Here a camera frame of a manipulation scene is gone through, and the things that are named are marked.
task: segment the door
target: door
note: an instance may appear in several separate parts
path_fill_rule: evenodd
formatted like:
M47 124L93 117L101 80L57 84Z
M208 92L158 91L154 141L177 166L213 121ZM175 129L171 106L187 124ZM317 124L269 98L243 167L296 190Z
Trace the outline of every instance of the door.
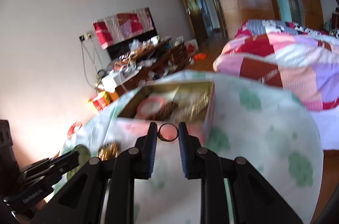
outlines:
M207 39L207 33L204 25L204 20L202 13L197 4L196 0L182 0L184 7L186 8L186 13L189 18L189 23L193 31L194 37L197 39L198 43L203 42Z

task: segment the white tablecloth with green pattern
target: white tablecloth with green pattern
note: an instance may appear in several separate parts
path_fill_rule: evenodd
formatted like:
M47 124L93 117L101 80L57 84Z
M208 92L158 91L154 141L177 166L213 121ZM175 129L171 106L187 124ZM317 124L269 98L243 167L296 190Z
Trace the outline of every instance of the white tablecloth with green pattern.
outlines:
M219 156L247 158L289 203L304 223L313 216L322 178L323 152L315 122L288 91L225 74L181 71L156 83L212 80L215 113L205 146ZM136 136L118 131L115 117L135 95L121 96L64 143L62 154L77 144L96 156L103 143L118 140L122 149ZM65 177L55 190L65 183ZM200 181L186 180L178 141L158 140L152 178L135 182L137 224L200 223Z

